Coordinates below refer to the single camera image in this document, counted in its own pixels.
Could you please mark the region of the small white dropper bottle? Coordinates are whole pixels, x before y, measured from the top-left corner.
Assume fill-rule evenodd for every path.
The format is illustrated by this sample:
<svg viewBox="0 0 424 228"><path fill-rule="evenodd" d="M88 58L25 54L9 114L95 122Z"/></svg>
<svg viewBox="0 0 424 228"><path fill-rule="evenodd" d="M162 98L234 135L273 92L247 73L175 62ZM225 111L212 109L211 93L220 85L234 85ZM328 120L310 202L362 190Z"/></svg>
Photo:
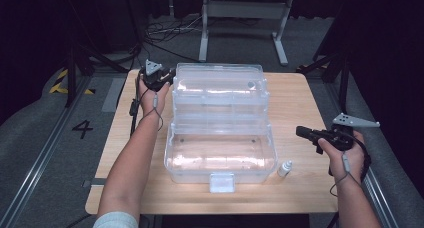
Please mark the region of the small white dropper bottle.
<svg viewBox="0 0 424 228"><path fill-rule="evenodd" d="M287 176L290 171L292 170L292 161L291 160L287 160L285 162L283 162L281 164L281 166L279 167L279 169L277 170L277 173L280 177L285 177Z"/></svg>

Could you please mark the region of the clear plastic storage box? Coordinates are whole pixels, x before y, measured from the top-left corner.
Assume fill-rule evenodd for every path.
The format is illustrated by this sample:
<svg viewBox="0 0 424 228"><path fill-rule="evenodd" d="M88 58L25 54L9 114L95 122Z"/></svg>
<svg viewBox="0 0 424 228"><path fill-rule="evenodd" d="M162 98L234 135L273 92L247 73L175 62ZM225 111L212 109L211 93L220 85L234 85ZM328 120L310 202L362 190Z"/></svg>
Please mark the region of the clear plastic storage box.
<svg viewBox="0 0 424 228"><path fill-rule="evenodd" d="M207 183L212 193L264 182L278 166L268 103L259 65L179 64L164 153L171 179Z"/></svg>

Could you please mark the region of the person's left hand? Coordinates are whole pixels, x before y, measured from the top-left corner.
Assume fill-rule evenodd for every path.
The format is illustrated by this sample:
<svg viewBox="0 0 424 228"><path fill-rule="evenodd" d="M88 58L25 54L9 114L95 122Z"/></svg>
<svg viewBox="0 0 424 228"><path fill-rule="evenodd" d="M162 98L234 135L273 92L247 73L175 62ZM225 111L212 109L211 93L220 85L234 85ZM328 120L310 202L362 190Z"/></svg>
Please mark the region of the person's left hand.
<svg viewBox="0 0 424 228"><path fill-rule="evenodd" d="M166 102L170 85L166 83L159 91L148 89L143 81L139 83L139 99L143 110L143 117L160 117Z"/></svg>

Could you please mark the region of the person's right hand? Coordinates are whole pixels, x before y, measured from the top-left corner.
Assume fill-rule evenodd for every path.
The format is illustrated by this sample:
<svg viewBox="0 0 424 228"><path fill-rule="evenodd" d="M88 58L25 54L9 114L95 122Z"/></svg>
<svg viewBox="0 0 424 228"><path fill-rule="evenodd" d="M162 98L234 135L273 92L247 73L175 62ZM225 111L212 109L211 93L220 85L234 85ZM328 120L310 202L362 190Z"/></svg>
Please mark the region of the person's right hand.
<svg viewBox="0 0 424 228"><path fill-rule="evenodd" d="M332 146L327 140L320 138L318 144L330 159L330 171L341 188L345 184L361 186L361 174L364 165L364 152L361 146L354 142L351 149L342 152Z"/></svg>

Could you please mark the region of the grey metal stand frame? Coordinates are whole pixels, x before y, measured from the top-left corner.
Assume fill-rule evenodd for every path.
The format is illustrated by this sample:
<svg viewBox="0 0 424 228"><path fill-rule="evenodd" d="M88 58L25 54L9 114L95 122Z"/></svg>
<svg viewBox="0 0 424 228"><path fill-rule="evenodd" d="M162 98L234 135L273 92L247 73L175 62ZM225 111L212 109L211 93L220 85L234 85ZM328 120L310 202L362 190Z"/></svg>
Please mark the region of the grey metal stand frame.
<svg viewBox="0 0 424 228"><path fill-rule="evenodd" d="M214 18L250 18L250 19L275 19L279 20L279 29L272 33L274 47L282 66L288 65L282 36L289 18L293 0L283 3L242 2L242 1L215 1L203 0L202 3L202 34L198 60L205 62L208 52L208 19Z"/></svg>

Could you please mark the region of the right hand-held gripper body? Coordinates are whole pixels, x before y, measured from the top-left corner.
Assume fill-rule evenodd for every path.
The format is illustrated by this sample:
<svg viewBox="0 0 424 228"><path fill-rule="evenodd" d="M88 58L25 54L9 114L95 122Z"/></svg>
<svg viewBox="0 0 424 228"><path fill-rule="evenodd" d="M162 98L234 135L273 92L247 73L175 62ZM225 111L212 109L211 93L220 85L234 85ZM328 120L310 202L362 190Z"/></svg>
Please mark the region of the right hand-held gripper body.
<svg viewBox="0 0 424 228"><path fill-rule="evenodd" d="M357 127L377 128L380 123L368 121L351 115L340 113L333 119L333 124L329 130L314 131L314 145L316 152L322 154L323 150L318 144L320 138L324 138L336 149L346 151L352 148L354 142L353 129Z"/></svg>

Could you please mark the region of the metal floor rail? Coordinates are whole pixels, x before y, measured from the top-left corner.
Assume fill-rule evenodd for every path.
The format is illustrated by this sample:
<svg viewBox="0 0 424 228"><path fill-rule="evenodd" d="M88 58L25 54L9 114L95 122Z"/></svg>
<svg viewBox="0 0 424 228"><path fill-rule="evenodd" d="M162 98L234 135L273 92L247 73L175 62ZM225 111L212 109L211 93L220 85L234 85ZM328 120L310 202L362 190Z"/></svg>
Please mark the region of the metal floor rail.
<svg viewBox="0 0 424 228"><path fill-rule="evenodd" d="M82 77L76 86L76 90L73 93L68 94L68 96L72 98L72 101L68 107L65 107L62 110L60 116L56 120L47 141L43 145L33 165L27 172L22 185L6 210L3 218L0 220L0 228L13 228L15 226L18 217L26 206L57 147L58 140L63 133L65 125L68 123L77 103L81 99L90 82L91 77Z"/></svg>
<svg viewBox="0 0 424 228"><path fill-rule="evenodd" d="M364 99L354 81L344 84L341 81L326 83L324 85L334 109L337 113L345 113L353 117L370 120L375 123L374 117L367 110ZM381 182L378 180L375 163L371 167L364 180L365 194L371 199L377 218L383 228L399 228L399 224L394 217L393 209L390 207L386 194L383 191Z"/></svg>

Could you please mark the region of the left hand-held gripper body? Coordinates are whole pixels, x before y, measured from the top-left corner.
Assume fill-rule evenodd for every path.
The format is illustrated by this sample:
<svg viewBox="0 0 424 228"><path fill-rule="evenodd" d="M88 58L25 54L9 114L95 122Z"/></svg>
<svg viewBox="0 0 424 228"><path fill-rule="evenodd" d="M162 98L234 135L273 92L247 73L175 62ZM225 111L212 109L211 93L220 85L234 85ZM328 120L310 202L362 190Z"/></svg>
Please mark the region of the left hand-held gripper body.
<svg viewBox="0 0 424 228"><path fill-rule="evenodd" d="M161 64L147 59L145 66L141 69L144 85L150 90L159 91L166 84L163 72L164 68Z"/></svg>

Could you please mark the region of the black tripod stand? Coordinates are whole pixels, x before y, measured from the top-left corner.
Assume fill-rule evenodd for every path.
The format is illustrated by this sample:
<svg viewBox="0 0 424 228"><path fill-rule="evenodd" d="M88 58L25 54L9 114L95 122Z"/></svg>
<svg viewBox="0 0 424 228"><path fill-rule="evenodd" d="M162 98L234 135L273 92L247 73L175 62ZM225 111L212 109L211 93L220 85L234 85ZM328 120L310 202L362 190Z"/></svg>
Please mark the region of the black tripod stand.
<svg viewBox="0 0 424 228"><path fill-rule="evenodd" d="M105 52L110 51L111 47L96 0L64 0L62 11L68 38L66 106L70 107L83 93L82 87L77 85L77 71L80 71L84 78L90 78L95 72L91 57L118 73L127 73L128 70L105 56Z"/></svg>
<svg viewBox="0 0 424 228"><path fill-rule="evenodd" d="M349 53L350 45L348 43L341 42L340 44L329 45L328 39L325 38L313 56L314 62L310 65L301 65L296 69L297 73L306 75L326 65L325 71L321 74L321 80L324 83L333 83L340 75L338 103L344 113L347 112L346 102L349 80L347 61Z"/></svg>

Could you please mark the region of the light grey sleeve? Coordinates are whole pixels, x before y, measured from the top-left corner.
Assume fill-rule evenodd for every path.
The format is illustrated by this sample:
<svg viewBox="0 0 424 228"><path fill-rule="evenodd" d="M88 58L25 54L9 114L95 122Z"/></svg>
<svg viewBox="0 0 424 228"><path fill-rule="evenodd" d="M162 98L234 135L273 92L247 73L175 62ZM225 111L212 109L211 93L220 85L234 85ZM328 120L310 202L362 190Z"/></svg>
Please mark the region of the light grey sleeve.
<svg viewBox="0 0 424 228"><path fill-rule="evenodd" d="M128 213L109 212L99 217L93 228L138 228L138 222Z"/></svg>

